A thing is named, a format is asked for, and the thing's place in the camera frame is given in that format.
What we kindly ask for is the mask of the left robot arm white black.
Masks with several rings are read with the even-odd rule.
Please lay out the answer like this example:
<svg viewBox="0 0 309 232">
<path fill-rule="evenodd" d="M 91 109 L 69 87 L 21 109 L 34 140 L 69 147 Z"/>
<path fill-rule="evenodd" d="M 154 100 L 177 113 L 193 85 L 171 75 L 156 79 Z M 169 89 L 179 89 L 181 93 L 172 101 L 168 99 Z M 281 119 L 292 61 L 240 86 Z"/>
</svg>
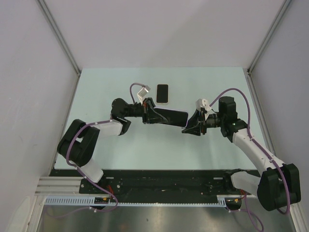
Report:
<svg viewBox="0 0 309 232">
<path fill-rule="evenodd" d="M 144 124 L 169 122 L 163 112 L 155 109 L 152 98 L 133 104 L 117 98 L 112 102 L 110 119 L 88 124 L 75 119 L 57 145 L 58 154 L 65 158 L 69 166 L 90 180 L 89 186 L 96 193 L 102 193 L 107 187 L 106 180 L 102 178 L 102 169 L 92 159 L 98 138 L 126 133 L 131 125 L 127 117 L 141 117 Z"/>
</svg>

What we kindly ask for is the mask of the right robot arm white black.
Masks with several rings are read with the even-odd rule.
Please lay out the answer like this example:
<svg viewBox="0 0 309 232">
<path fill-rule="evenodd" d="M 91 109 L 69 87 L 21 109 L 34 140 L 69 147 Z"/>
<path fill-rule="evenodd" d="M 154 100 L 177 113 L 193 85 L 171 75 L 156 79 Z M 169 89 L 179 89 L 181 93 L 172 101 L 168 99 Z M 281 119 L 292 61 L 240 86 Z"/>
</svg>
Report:
<svg viewBox="0 0 309 232">
<path fill-rule="evenodd" d="M 267 211 L 289 208 L 301 201 L 298 168 L 292 163 L 286 164 L 256 141 L 249 124 L 238 117 L 233 97 L 220 97 L 219 111 L 213 114 L 206 99 L 199 99 L 196 105 L 195 113 L 182 132 L 201 136 L 208 128 L 220 128 L 223 137 L 237 146 L 259 172 L 259 176 L 242 169 L 225 172 L 223 189 L 226 193 L 234 194 L 241 189 L 256 196 Z"/>
</svg>

